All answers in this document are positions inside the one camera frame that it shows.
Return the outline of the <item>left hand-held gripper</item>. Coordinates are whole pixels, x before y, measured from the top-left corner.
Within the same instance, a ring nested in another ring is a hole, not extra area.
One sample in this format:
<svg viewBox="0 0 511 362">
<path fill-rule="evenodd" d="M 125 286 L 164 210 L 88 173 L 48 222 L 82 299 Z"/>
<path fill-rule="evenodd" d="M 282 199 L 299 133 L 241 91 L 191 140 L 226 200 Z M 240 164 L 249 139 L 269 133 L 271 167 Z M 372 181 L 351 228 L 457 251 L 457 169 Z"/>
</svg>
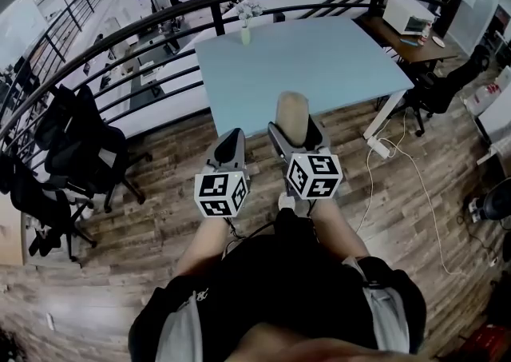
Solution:
<svg viewBox="0 0 511 362">
<path fill-rule="evenodd" d="M 245 164 L 246 137 L 241 128 L 219 138 L 215 158 L 207 156 L 195 175 L 194 200 L 204 217 L 237 217 L 250 193 Z"/>
</svg>

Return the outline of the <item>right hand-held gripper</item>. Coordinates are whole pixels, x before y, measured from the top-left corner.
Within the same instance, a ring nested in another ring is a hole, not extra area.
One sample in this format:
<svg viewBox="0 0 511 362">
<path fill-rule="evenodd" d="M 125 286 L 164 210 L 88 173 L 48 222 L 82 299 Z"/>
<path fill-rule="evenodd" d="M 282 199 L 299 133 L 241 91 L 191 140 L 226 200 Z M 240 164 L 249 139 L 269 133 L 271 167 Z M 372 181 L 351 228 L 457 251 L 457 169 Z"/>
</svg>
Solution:
<svg viewBox="0 0 511 362">
<path fill-rule="evenodd" d="M 284 162 L 286 194 L 302 201 L 332 198 L 342 179 L 339 158 L 330 151 L 330 138 L 323 125 L 308 117 L 305 149 L 297 149 L 272 121 L 267 135 L 276 155 Z"/>
</svg>

